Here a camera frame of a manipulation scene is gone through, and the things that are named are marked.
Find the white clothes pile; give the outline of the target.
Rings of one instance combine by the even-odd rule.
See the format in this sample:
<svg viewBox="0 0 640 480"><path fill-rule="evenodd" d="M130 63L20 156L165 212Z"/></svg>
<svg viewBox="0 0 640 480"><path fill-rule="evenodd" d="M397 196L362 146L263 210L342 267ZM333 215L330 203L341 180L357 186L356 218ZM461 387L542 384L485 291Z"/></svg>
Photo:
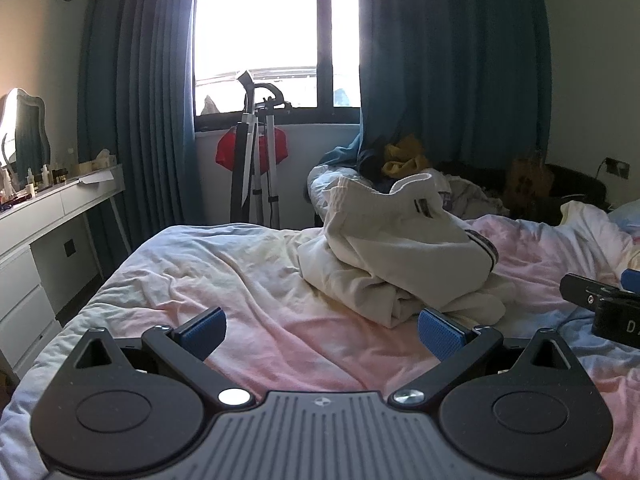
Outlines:
<svg viewBox="0 0 640 480"><path fill-rule="evenodd" d="M509 209L503 205L500 198L489 197L478 185L469 180L442 174L433 168L425 169L423 173L433 177L444 209L463 220L477 219L485 214L498 214L505 217L509 215ZM387 193L395 183L395 180L386 180L379 186L375 186L354 168L315 166L307 177L307 196L321 220L326 216L328 209L329 189L337 184L339 178L354 180L368 188L377 188L381 193Z"/></svg>

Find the pastel pillow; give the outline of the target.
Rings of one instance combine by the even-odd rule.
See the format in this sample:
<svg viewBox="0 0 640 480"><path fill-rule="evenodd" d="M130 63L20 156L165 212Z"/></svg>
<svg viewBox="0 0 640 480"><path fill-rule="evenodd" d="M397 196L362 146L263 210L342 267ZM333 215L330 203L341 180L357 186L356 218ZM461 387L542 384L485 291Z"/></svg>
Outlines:
<svg viewBox="0 0 640 480"><path fill-rule="evenodd" d="M612 210L608 218L635 240L640 236L640 200L632 200Z"/></svg>

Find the black nightstand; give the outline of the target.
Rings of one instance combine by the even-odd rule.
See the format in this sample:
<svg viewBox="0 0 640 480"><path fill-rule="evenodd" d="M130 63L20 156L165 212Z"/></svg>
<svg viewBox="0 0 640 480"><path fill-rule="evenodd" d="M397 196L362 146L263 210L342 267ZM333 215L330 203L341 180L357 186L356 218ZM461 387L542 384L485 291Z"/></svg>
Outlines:
<svg viewBox="0 0 640 480"><path fill-rule="evenodd" d="M552 175L548 195L552 204L560 206L574 200L603 210L610 206L605 184L595 177L555 164L547 164L546 169Z"/></svg>

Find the white vanity desk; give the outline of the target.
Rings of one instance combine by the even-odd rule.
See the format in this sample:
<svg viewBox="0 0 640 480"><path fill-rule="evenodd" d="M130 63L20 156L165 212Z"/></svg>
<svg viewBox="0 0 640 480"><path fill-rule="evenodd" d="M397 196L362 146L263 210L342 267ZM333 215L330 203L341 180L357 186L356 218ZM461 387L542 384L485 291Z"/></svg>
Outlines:
<svg viewBox="0 0 640 480"><path fill-rule="evenodd" d="M126 252L115 196L122 166L93 171L1 214L1 371L19 382L61 330L56 315L102 274L86 213L109 203Z"/></svg>

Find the folded exercise machine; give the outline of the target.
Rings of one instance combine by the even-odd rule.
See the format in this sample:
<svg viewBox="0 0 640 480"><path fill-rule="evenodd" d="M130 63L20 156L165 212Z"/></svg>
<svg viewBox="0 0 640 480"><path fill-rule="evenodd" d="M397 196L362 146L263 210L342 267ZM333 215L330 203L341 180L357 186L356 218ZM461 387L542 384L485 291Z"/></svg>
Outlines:
<svg viewBox="0 0 640 480"><path fill-rule="evenodd" d="M276 110L289 112L292 106L275 84L258 84L249 72L239 75L238 81L245 101L235 127L230 221L249 222L254 211L257 224L279 229Z"/></svg>

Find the yellow garment on pile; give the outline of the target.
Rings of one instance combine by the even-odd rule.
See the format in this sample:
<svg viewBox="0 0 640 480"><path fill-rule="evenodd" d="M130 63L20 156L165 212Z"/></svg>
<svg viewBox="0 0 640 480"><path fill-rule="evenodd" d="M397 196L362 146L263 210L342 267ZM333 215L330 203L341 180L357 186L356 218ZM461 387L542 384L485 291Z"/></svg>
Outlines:
<svg viewBox="0 0 640 480"><path fill-rule="evenodd" d="M382 173L386 177L400 180L430 167L424 147L415 136L405 136L396 144L385 145Z"/></svg>

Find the red cloth on machine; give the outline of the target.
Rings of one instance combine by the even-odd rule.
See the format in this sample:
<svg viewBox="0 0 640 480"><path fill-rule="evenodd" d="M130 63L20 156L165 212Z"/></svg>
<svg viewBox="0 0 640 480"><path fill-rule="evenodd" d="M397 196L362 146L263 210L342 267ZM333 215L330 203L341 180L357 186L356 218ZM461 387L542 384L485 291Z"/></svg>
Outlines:
<svg viewBox="0 0 640 480"><path fill-rule="evenodd" d="M230 128L219 140L216 151L216 163L228 170L233 169L235 149L235 128ZM274 149L276 150L276 164L288 157L288 142L286 134L280 128L274 129ZM267 138L262 133L259 137L260 173L268 170Z"/></svg>

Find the left teal curtain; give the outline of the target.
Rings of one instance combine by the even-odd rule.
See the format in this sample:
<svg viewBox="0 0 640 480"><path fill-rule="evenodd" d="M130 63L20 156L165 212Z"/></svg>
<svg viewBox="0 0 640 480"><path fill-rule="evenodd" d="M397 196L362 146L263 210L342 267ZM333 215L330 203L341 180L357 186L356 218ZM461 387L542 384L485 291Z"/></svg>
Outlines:
<svg viewBox="0 0 640 480"><path fill-rule="evenodd" d="M79 155L122 166L115 206L88 215L100 266L168 226L202 224L194 127L196 0L89 0L78 81Z"/></svg>

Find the teal curtain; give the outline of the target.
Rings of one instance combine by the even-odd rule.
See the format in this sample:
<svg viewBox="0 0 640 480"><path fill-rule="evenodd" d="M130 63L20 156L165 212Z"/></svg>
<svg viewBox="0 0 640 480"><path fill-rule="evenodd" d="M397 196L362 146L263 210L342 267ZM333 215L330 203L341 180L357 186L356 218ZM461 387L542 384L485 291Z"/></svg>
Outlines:
<svg viewBox="0 0 640 480"><path fill-rule="evenodd" d="M196 0L89 0L78 81L79 155L122 166L115 206L88 215L100 266L168 226L202 224L194 127Z"/></svg>
<svg viewBox="0 0 640 480"><path fill-rule="evenodd" d="M506 168L549 142L544 0L359 0L361 151Z"/></svg>

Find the white framed vanity mirror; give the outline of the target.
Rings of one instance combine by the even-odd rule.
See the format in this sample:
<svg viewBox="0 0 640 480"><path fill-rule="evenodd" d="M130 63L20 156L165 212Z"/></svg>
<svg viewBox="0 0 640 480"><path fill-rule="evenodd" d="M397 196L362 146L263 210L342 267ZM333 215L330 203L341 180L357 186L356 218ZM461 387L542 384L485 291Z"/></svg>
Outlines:
<svg viewBox="0 0 640 480"><path fill-rule="evenodd" d="M38 174L51 162L45 112L43 99L22 88L1 98L1 163L18 176L25 177L29 169Z"/></svg>

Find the right teal curtain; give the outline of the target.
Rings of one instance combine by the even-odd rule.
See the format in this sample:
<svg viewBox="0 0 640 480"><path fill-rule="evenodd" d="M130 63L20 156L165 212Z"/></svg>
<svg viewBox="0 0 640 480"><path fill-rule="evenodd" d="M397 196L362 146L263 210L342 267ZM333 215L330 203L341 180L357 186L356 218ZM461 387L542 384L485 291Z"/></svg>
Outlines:
<svg viewBox="0 0 640 480"><path fill-rule="evenodd" d="M544 0L359 0L361 151L506 168L549 142Z"/></svg>

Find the black wall socket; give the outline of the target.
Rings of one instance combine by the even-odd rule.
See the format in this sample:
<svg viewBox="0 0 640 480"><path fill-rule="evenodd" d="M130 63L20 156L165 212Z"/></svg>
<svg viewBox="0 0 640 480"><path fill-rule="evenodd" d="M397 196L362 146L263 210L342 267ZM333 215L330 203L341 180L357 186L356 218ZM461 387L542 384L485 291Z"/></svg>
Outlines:
<svg viewBox="0 0 640 480"><path fill-rule="evenodd" d="M627 180L629 178L630 165L628 162L622 162L621 160L607 157L604 160L605 171L608 174L612 174L615 177Z"/></svg>

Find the window frame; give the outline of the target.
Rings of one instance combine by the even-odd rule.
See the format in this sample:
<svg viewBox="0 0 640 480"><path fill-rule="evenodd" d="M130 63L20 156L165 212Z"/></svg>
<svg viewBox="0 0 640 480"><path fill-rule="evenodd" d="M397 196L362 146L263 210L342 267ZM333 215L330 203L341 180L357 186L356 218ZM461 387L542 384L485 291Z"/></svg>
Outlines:
<svg viewBox="0 0 640 480"><path fill-rule="evenodd" d="M283 125L353 124L360 107L358 0L196 0L195 125L232 126L249 73L290 102Z"/></svg>

